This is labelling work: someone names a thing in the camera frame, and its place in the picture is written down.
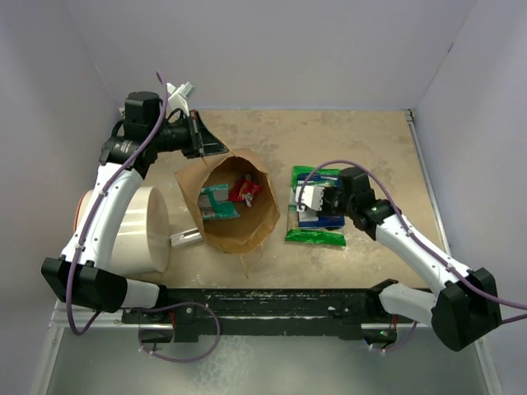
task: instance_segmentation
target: teal package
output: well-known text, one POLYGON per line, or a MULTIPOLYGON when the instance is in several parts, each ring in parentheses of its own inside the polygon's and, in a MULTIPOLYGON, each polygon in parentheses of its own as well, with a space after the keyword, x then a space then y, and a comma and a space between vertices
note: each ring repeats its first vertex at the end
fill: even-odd
POLYGON ((229 185, 219 184, 201 189, 198 207, 204 221, 238 218, 240 213, 233 202, 228 202, 229 185))

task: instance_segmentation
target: cable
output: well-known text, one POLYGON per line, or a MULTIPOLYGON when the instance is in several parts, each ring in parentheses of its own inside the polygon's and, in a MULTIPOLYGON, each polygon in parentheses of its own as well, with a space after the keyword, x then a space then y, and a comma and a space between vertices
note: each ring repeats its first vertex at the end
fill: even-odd
POLYGON ((520 315, 516 315, 515 317, 510 317, 510 318, 503 319, 501 321, 501 324, 504 324, 504 323, 515 323, 516 321, 521 321, 522 319, 526 319, 526 318, 527 318, 527 314, 520 314, 520 315))
POLYGON ((178 111, 180 112, 180 116, 176 119, 176 121, 180 120, 181 114, 183 113, 183 110, 180 109, 180 108, 173 109, 172 112, 168 115, 168 117, 166 117, 166 120, 170 121, 170 118, 172 118, 174 116, 174 114, 177 113, 178 111))
POLYGON ((123 126, 124 119, 120 119, 117 121, 117 123, 114 125, 114 128, 112 129, 111 137, 117 136, 117 133, 119 133, 119 129, 121 129, 121 126, 123 126))
POLYGON ((392 347, 379 348, 379 347, 373 347, 372 345, 369 345, 369 348, 370 348, 370 350, 378 351, 378 352, 381 352, 383 354, 386 353, 386 352, 395 351, 398 348, 400 348, 404 343, 408 342, 408 340, 410 340, 410 337, 412 337, 412 335, 415 333, 416 328, 417 328, 417 321, 414 321, 412 327, 410 328, 408 333, 406 335, 404 335, 403 339, 401 339, 401 341, 399 343, 395 343, 392 347))
POLYGON ((358 163, 355 163, 355 162, 352 162, 350 160, 330 160, 328 162, 325 162, 323 163, 322 165, 316 167, 314 170, 312 170, 309 175, 304 179, 304 183, 301 185, 301 190, 300 190, 300 193, 299 193, 299 196, 298 196, 298 207, 300 207, 300 202, 301 202, 301 198, 302 198, 302 194, 304 192, 304 188, 305 186, 307 185, 307 182, 308 180, 311 178, 311 176, 316 173, 317 171, 319 171, 320 169, 328 166, 328 165, 335 165, 335 164, 344 164, 344 165, 351 165, 351 166, 355 166, 359 169, 361 169, 362 171, 366 172, 374 181, 377 185, 379 185, 379 188, 382 190, 382 192, 385 194, 386 198, 388 199, 389 201, 389 204, 392 206, 392 208, 394 209, 394 212, 395 212, 395 215, 397 216, 397 218, 399 219, 399 222, 401 224, 401 226, 404 228, 404 230, 406 230, 407 234, 410 236, 410 238, 412 238, 412 240, 419 246, 421 247, 422 249, 424 249, 427 253, 429 253, 437 262, 439 262, 441 265, 443 265, 444 267, 446 267, 446 269, 451 272, 452 274, 454 274, 458 279, 459 281, 461 281, 461 283, 466 286, 467 288, 469 288, 473 293, 475 293, 476 295, 479 295, 487 300, 490 300, 491 302, 494 302, 494 303, 498 303, 498 304, 503 304, 505 306, 509 306, 509 307, 512 307, 514 309, 520 309, 520 310, 527 310, 527 304, 521 304, 521 303, 517 303, 517 302, 512 302, 510 300, 505 300, 505 299, 502 299, 502 298, 498 298, 494 295, 491 295, 491 294, 488 294, 487 292, 483 291, 483 290, 480 290, 479 288, 477 288, 476 286, 472 285, 465 277, 463 277, 463 275, 461 273, 459 273, 455 267, 453 267, 450 263, 448 263, 445 259, 443 259, 438 253, 436 253, 434 250, 430 249, 426 244, 424 244, 409 228, 408 224, 406 223, 406 221, 404 220, 403 218, 403 215, 401 214, 401 211, 399 210, 399 208, 395 205, 395 202, 394 202, 394 199, 392 198, 392 196, 389 194, 388 190, 386 189, 386 187, 381 183, 381 181, 373 174, 371 173, 368 169, 366 169, 364 166, 362 165, 359 165, 358 163))
POLYGON ((154 128, 152 129, 150 134, 147 136, 145 141, 142 142, 139 148, 121 165, 121 167, 117 169, 114 175, 112 175, 110 179, 106 182, 106 184, 103 186, 101 190, 103 194, 99 194, 97 196, 97 199, 95 200, 93 204, 93 207, 88 213, 88 216, 86 217, 86 222, 84 226, 82 227, 81 233, 79 235, 79 241, 75 248, 75 253, 73 254, 72 263, 70 265, 69 273, 68 273, 68 282, 66 285, 66 314, 68 316, 69 327, 71 328, 72 332, 77 336, 81 336, 84 333, 86 333, 88 328, 91 326, 93 321, 95 321, 96 317, 100 313, 100 312, 96 312, 83 329, 81 330, 77 329, 77 326, 75 325, 75 320, 73 319, 73 310, 72 310, 73 280, 75 278, 75 268, 77 267, 77 263, 79 262, 79 258, 81 257, 81 252, 82 252, 82 249, 84 248, 84 243, 86 242, 86 237, 88 235, 88 231, 90 230, 91 223, 93 222, 93 219, 97 213, 97 209, 99 208, 100 203, 102 202, 102 199, 105 197, 105 194, 108 192, 111 185, 119 177, 119 175, 123 172, 123 170, 129 167, 130 164, 139 156, 139 154, 141 154, 141 152, 144 151, 147 145, 150 144, 154 136, 157 134, 159 127, 163 124, 165 120, 166 106, 168 103, 168 90, 166 89, 165 78, 161 75, 161 72, 159 70, 156 71, 156 75, 157 75, 157 79, 159 80, 159 82, 163 85, 163 89, 165 91, 165 99, 163 100, 163 105, 161 106, 161 112, 159 114, 159 118, 157 119, 157 122, 154 125, 154 128))
POLYGON ((145 351, 147 354, 150 354, 151 356, 155 356, 156 358, 159 358, 160 360, 167 360, 169 362, 177 362, 180 364, 188 364, 190 362, 196 362, 198 360, 202 360, 203 358, 211 355, 211 353, 214 351, 214 349, 217 347, 218 343, 220 342, 222 329, 220 327, 220 320, 217 318, 217 316, 214 314, 212 310, 208 308, 205 304, 197 303, 197 302, 183 302, 183 303, 177 303, 177 304, 171 304, 170 306, 166 307, 160 307, 157 309, 133 309, 134 311, 139 311, 142 313, 162 313, 167 310, 173 310, 178 309, 179 307, 189 307, 189 306, 196 306, 201 307, 202 309, 206 310, 207 313, 211 314, 212 319, 214 320, 214 323, 216 324, 216 338, 214 339, 214 343, 212 344, 211 348, 209 348, 207 351, 205 351, 202 355, 194 356, 192 358, 171 358, 169 356, 157 354, 154 352, 154 350, 149 350, 144 346, 141 339, 141 334, 145 331, 139 331, 138 339, 139 339, 139 346, 141 347, 142 351, 145 351))

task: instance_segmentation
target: white cylinder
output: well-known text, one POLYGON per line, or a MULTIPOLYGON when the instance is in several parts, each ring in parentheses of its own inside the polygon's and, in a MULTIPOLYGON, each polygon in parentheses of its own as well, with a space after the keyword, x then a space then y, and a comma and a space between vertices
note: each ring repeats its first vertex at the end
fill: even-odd
MULTIPOLYGON (((75 225, 90 201, 88 191, 79 202, 75 225)), ((141 187, 133 195, 115 238, 110 271, 119 275, 163 272, 170 254, 168 210, 155 187, 141 187)))

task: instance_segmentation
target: red item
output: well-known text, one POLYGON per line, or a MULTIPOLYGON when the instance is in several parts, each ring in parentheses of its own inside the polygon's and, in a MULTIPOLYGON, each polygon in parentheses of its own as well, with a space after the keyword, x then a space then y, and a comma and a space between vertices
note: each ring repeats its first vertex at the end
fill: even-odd
POLYGON ((251 207, 253 204, 254 197, 262 192, 262 187, 246 178, 239 179, 236 185, 229 193, 230 202, 243 202, 247 206, 251 207))

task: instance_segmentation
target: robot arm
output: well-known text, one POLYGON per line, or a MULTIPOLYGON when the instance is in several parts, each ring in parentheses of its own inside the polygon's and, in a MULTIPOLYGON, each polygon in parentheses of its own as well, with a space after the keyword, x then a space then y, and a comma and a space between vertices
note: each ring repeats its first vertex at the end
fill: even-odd
POLYGON ((180 109, 182 114, 173 123, 165 120, 146 149, 104 193, 103 186, 146 140, 160 116, 159 95, 152 92, 128 95, 124 118, 116 125, 123 124, 124 133, 118 136, 118 128, 114 128, 112 136, 102 147, 94 193, 75 234, 58 259, 44 260, 42 274, 62 302, 66 299, 73 256, 80 244, 80 230, 84 228, 97 199, 100 199, 100 204, 93 213, 91 227, 75 267, 73 304, 112 313, 123 308, 151 308, 159 301, 160 289, 164 287, 126 279, 121 275, 129 273, 112 267, 111 253, 126 209, 158 153, 181 151, 187 158, 195 158, 227 152, 227 148, 207 130, 199 113, 189 111, 187 99, 194 87, 189 82, 177 89, 167 84, 167 90, 170 105, 180 109))
POLYGON ((338 187, 306 186, 306 198, 301 197, 299 211, 304 205, 325 215, 345 215, 373 240, 395 252, 427 284, 430 292, 414 290, 394 280, 383 281, 372 288, 379 310, 403 315, 433 328, 436 335, 451 350, 459 351, 501 324, 497 303, 476 295, 450 271, 454 268, 472 285, 497 296, 496 282, 484 268, 477 271, 453 259, 437 248, 402 216, 408 231, 402 226, 387 200, 375 198, 368 174, 356 167, 341 170, 338 187), (417 236, 433 253, 449 263, 443 266, 410 237, 417 236))

